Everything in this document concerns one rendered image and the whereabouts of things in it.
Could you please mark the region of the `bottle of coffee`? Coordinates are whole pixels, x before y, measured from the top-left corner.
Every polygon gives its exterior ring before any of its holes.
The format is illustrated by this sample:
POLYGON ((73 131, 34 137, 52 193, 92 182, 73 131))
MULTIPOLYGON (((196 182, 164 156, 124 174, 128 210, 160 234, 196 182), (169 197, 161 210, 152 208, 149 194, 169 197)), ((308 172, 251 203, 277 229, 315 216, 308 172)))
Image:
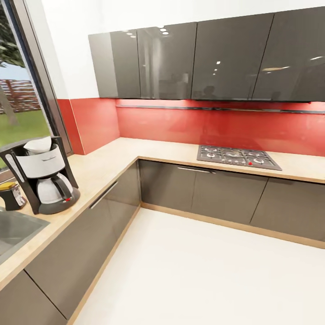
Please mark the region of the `bottle of coffee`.
POLYGON ((0 185, 0 197, 4 199, 6 211, 21 209, 28 202, 21 195, 20 184, 15 182, 0 185))

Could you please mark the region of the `paper coffee filter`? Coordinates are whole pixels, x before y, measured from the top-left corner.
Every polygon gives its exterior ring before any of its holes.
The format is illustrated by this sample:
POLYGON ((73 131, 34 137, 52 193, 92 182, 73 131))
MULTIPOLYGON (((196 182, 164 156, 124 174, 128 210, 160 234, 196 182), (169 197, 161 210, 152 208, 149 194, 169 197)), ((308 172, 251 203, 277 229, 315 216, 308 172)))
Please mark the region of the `paper coffee filter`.
POLYGON ((36 139, 33 141, 27 142, 24 145, 25 149, 30 150, 31 152, 35 153, 36 155, 48 153, 50 151, 51 146, 51 137, 47 137, 45 139, 36 139))

